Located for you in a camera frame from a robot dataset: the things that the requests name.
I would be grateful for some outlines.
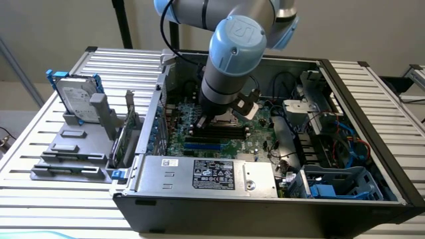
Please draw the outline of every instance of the ribbed metal surface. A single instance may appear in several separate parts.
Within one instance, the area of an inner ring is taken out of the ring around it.
[[[397,107],[378,92],[370,76],[362,72],[356,62],[333,61],[341,77],[358,104],[368,113],[369,120],[382,130],[381,137],[400,155],[397,160],[408,172],[416,187],[425,195],[424,157],[417,151],[424,146],[424,138],[412,134],[412,123],[392,113]],[[135,90],[137,111],[147,111],[156,76],[160,73],[160,52],[97,49],[77,62],[75,74],[100,73],[112,107],[125,113],[125,90]],[[63,125],[63,106],[52,95],[9,152],[0,160],[0,232],[57,231],[83,239],[143,238],[129,228],[117,210],[108,189],[109,184],[31,181],[29,171],[39,156],[47,149]],[[358,236],[360,239],[420,239],[425,236],[425,217],[416,217],[402,225],[380,225]],[[201,238],[200,236],[168,236],[164,238]]]

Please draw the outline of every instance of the aluminum slatted platform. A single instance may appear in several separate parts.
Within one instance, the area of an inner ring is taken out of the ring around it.
[[[160,74],[160,55],[159,51],[99,48],[83,55],[71,73],[100,74],[109,104],[119,114],[127,111],[125,90],[135,90],[136,110],[144,116]],[[356,62],[332,63],[425,196],[424,136],[398,110],[373,72]],[[0,160],[0,232],[52,230],[81,239],[200,238],[141,236],[133,232],[111,200],[108,184],[31,181],[31,168],[63,125],[63,112],[64,107],[53,94]],[[425,238],[425,216],[401,225],[380,225],[357,238]]]

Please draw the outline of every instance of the sticker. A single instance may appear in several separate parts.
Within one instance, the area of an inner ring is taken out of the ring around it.
[[[177,167],[178,166],[178,159],[162,159],[162,167]]]
[[[194,160],[192,186],[196,189],[234,190],[233,162]]]
[[[85,90],[64,87],[63,92],[73,114],[85,122],[99,122],[96,109],[91,106],[91,95]]]

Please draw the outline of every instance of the white wall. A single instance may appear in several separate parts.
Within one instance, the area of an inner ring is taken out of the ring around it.
[[[125,4],[135,47],[162,49],[153,0]],[[394,76],[425,63],[425,0],[297,0],[297,8],[298,29],[277,54],[368,61]],[[208,50],[212,33],[180,29],[182,48]],[[0,0],[0,36],[35,82],[48,68],[69,70],[88,45],[123,47],[109,0]],[[0,81],[16,80],[1,57],[0,72]]]

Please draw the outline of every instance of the circuit board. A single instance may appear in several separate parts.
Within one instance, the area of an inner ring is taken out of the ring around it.
[[[169,125],[169,144],[168,156],[193,156],[208,158],[229,158],[253,160],[258,162],[269,162],[268,151],[265,145],[270,147],[274,144],[274,130],[269,122],[269,108],[264,107],[258,110],[253,120],[233,121],[233,127],[249,130],[246,139],[220,138],[220,147],[214,150],[209,149],[188,149],[185,143],[192,138],[190,130],[194,122],[201,116],[201,108],[196,103],[178,103],[169,106],[168,125]]]

